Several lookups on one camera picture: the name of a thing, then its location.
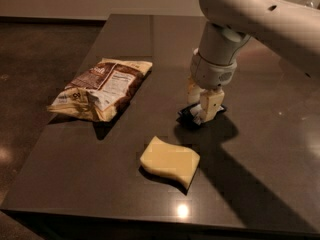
sponge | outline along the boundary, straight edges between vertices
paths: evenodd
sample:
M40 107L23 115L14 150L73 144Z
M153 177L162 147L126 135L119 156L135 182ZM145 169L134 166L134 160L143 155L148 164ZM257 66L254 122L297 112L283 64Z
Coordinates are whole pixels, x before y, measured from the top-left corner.
M187 190L200 156L190 148L163 142L157 136L143 152L140 162L149 173L180 182Z

dark brown floor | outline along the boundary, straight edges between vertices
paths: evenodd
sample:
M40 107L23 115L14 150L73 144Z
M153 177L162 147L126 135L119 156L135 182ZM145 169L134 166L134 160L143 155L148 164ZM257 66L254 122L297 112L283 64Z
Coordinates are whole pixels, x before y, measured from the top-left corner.
M0 23L0 204L102 24ZM0 239L41 239L0 213Z

yellow sponge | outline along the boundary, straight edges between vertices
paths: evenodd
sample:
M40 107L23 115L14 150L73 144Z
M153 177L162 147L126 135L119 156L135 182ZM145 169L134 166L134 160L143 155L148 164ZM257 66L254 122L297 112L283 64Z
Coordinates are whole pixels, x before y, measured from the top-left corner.
M167 144L153 137L143 152L140 162L149 173L177 180L189 188L195 174L200 156L190 148Z

floor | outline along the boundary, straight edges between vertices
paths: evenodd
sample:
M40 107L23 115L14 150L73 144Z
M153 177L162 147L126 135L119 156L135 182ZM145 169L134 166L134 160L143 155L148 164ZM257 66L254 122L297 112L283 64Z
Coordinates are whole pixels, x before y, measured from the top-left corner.
M101 24L0 23L0 204L88 53ZM41 238L0 213L0 239Z

black table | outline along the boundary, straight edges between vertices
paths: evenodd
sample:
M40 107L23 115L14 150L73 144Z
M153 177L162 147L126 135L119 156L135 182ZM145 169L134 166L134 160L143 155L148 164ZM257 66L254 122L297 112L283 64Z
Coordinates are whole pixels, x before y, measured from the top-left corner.
M1 209L53 239L320 236L320 85L252 39L224 88L228 111L181 127L204 25L112 15L78 73L103 57L149 60L152 73L110 129L55 116ZM188 192L141 169L153 136L201 156Z

